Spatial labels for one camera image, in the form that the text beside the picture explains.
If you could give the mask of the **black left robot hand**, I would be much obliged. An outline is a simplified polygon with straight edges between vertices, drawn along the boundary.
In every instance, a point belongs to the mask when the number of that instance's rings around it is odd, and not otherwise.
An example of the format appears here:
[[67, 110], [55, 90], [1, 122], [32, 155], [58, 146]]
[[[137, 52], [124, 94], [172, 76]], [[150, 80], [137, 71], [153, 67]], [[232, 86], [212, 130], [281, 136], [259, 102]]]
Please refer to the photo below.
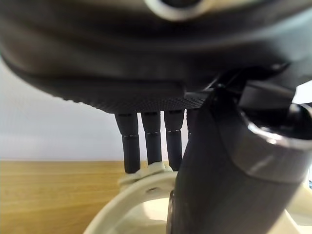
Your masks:
[[265, 234], [312, 161], [309, 0], [3, 0], [0, 54], [20, 79], [115, 115], [125, 171], [160, 117], [177, 171], [171, 234]]

